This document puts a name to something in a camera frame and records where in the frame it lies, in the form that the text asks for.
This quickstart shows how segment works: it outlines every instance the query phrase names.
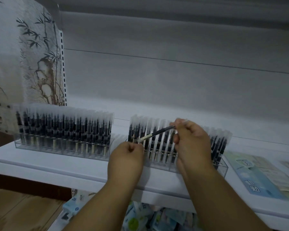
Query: wooden floor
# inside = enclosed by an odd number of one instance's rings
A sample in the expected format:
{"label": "wooden floor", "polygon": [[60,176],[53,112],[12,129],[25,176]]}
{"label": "wooden floor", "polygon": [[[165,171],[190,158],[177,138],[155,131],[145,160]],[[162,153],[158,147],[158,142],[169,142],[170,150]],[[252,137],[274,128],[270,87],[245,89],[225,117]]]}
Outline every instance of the wooden floor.
{"label": "wooden floor", "polygon": [[64,201],[0,189],[0,231],[46,231]]}

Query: forearm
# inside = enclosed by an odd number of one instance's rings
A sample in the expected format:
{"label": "forearm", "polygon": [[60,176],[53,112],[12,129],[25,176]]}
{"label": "forearm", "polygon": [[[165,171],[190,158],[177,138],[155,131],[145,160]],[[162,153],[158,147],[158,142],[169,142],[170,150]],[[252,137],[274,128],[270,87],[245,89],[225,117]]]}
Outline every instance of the forearm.
{"label": "forearm", "polygon": [[213,167],[184,180],[204,230],[270,230]]}
{"label": "forearm", "polygon": [[120,230],[132,193],[133,188],[107,182],[64,231]]}

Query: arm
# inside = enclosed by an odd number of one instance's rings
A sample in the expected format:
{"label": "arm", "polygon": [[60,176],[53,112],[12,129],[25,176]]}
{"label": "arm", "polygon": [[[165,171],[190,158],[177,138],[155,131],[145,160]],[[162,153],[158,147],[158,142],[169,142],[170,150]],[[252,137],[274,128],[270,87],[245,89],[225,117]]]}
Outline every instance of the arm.
{"label": "arm", "polygon": [[110,155],[104,187],[69,222],[64,231],[120,230],[143,169],[143,146],[121,143]]}
{"label": "arm", "polygon": [[182,121],[175,122],[177,167],[204,230],[271,230],[214,169],[207,133],[193,122],[183,125]]}

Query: left hand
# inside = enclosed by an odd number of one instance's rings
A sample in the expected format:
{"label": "left hand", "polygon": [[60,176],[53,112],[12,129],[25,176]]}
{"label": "left hand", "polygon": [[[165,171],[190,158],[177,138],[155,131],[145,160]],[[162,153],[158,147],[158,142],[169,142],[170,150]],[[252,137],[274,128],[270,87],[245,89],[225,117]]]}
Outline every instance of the left hand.
{"label": "left hand", "polygon": [[144,165],[142,144],[123,142],[110,155],[108,183],[134,190]]}

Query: hand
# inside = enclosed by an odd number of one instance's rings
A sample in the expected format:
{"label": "hand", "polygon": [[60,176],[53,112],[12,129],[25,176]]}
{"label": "hand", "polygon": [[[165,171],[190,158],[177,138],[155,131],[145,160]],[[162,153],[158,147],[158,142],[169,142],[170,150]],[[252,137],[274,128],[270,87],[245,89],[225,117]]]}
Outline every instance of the hand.
{"label": "hand", "polygon": [[177,118],[172,125],[178,131],[173,137],[178,152],[177,167],[185,180],[189,176],[205,173],[213,168],[211,161],[211,144],[208,134],[192,121],[184,123]]}
{"label": "hand", "polygon": [[110,155],[108,183],[134,190],[144,165],[142,144],[123,142]]}

